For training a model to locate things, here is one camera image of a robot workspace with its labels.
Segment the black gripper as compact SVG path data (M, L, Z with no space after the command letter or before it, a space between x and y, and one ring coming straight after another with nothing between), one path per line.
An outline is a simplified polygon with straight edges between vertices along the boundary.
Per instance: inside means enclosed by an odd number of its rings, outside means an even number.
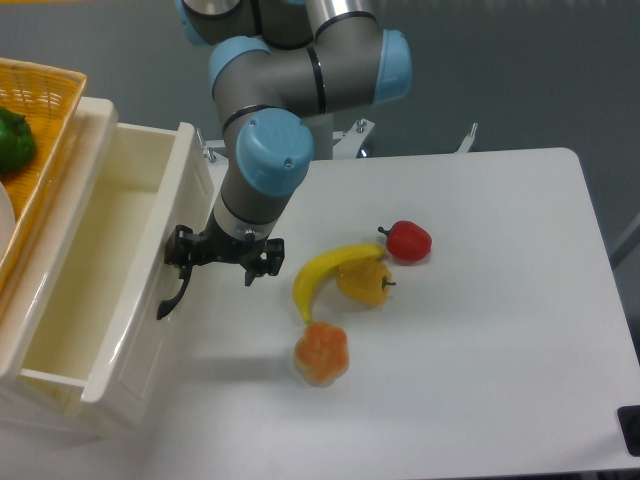
M165 243L164 263L178 269L187 278L195 265L212 262L238 264L245 270L245 285L256 278L277 276L285 259L282 238L258 238L251 227L240 227L239 238L228 234L211 213L204 230L195 233L186 225L177 225Z

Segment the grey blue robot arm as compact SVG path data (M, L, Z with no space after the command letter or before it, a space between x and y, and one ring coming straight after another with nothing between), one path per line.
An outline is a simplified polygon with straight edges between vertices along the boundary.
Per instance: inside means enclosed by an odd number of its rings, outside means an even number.
M209 44L211 96L229 167L206 226L178 226L165 261L238 264L276 275L284 243L272 230L315 152L306 120L404 97L412 83L405 36L381 28L370 1L180 1L189 38Z

